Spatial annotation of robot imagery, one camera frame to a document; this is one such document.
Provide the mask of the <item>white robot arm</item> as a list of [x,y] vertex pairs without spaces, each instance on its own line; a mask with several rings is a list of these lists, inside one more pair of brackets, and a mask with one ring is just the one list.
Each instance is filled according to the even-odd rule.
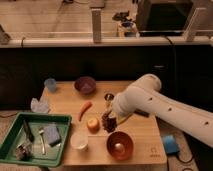
[[156,75],[145,74],[114,97],[112,110],[123,117],[136,110],[155,114],[213,148],[213,113],[170,99],[161,87]]

